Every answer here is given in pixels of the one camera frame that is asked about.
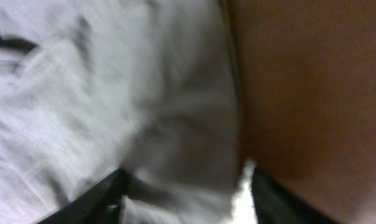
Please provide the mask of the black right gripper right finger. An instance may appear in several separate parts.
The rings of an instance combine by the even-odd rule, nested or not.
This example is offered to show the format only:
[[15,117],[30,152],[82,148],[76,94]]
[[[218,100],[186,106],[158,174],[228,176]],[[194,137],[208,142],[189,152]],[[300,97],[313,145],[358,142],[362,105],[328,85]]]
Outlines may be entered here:
[[258,224],[337,224],[259,168],[255,168],[251,176],[251,195]]

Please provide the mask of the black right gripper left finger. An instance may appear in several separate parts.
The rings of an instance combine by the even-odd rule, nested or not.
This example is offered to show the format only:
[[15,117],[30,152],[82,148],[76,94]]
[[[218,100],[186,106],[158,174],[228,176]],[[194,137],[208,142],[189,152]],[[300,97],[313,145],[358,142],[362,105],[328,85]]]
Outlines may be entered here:
[[128,173],[118,169],[38,224],[117,224],[127,185]]

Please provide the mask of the grey cotton shorts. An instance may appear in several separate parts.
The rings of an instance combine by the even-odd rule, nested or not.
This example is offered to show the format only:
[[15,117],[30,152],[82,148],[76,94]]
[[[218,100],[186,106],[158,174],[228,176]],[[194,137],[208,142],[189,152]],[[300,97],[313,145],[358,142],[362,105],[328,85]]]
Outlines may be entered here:
[[0,223],[121,179],[121,223],[225,223],[238,111],[224,1],[0,1]]

